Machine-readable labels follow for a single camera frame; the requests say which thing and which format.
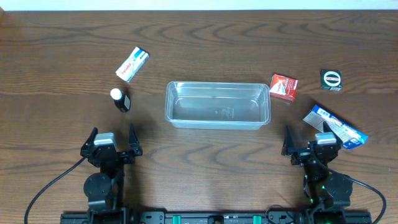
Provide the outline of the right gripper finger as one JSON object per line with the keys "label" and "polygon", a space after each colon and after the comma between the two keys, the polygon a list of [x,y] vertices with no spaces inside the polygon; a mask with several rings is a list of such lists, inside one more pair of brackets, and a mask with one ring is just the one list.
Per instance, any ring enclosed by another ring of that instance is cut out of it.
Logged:
{"label": "right gripper finger", "polygon": [[282,146],[281,155],[288,156],[295,152],[294,140],[289,126],[285,127],[284,143]]}
{"label": "right gripper finger", "polygon": [[332,133],[332,134],[334,135],[335,139],[336,139],[336,143],[339,144],[339,145],[342,145],[343,141],[342,141],[342,140],[340,139],[340,137],[334,132],[334,130],[332,130],[332,129],[330,128],[330,125],[329,125],[326,121],[323,122],[323,132],[324,132],[324,133]]}

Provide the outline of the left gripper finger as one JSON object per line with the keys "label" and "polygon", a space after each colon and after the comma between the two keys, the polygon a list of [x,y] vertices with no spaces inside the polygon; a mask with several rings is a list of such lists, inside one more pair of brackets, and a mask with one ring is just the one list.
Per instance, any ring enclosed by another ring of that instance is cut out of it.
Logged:
{"label": "left gripper finger", "polygon": [[98,128],[94,127],[90,136],[82,145],[82,149],[90,149],[94,145],[94,140],[97,134],[98,134]]}
{"label": "left gripper finger", "polygon": [[139,140],[136,136],[134,125],[131,123],[129,127],[129,141],[128,144],[133,151],[140,151],[141,146]]}

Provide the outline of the blue white medicine box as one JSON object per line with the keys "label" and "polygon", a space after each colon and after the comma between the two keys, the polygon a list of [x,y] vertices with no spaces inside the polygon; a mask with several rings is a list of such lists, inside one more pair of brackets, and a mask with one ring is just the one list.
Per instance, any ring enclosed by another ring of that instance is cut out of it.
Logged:
{"label": "blue white medicine box", "polygon": [[315,105],[303,118],[303,121],[315,129],[323,132],[323,122],[329,125],[331,130],[342,141],[345,149],[354,149],[366,143],[368,136],[351,127],[322,107]]}

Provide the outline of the green box round logo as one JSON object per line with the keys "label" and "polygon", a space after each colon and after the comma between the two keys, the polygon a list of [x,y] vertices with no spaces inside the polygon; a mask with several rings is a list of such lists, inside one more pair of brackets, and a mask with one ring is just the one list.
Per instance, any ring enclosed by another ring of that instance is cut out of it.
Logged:
{"label": "green box round logo", "polygon": [[321,70],[320,89],[340,91],[342,89],[342,75],[337,70]]}

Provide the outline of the red medicine box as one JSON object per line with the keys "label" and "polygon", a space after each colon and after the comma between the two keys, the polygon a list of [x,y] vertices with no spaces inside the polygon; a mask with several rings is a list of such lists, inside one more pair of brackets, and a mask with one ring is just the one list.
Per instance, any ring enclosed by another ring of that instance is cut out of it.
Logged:
{"label": "red medicine box", "polygon": [[297,95],[298,80],[274,74],[270,85],[270,95],[288,101],[294,101]]}

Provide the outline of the white Panadol box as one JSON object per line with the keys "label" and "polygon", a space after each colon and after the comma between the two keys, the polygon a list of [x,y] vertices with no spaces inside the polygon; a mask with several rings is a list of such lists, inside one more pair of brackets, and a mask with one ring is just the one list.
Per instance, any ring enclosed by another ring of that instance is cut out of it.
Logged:
{"label": "white Panadol box", "polygon": [[148,58],[149,54],[145,50],[135,47],[130,56],[116,70],[116,75],[125,82],[130,82]]}

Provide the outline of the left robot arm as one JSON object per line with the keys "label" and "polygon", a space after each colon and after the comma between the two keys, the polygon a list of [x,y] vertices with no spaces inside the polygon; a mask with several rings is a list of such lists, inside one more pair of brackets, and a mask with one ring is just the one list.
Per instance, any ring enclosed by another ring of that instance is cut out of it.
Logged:
{"label": "left robot arm", "polygon": [[100,134],[94,128],[82,145],[80,155],[100,171],[89,176],[84,183],[91,212],[102,212],[121,208],[124,190],[124,166],[135,163],[142,156],[142,148],[135,134],[134,125],[129,127],[130,150],[118,151],[113,133]]}

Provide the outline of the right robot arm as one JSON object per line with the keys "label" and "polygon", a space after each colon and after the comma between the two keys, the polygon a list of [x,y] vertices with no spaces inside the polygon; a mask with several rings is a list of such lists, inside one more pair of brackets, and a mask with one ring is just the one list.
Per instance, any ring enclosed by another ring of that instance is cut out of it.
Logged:
{"label": "right robot arm", "polygon": [[323,122],[323,132],[315,135],[306,147],[295,145],[290,128],[285,128],[281,154],[290,156],[293,166],[304,168],[303,190],[314,206],[322,210],[350,206],[353,183],[329,170],[328,163],[338,156],[342,142],[330,126]]}

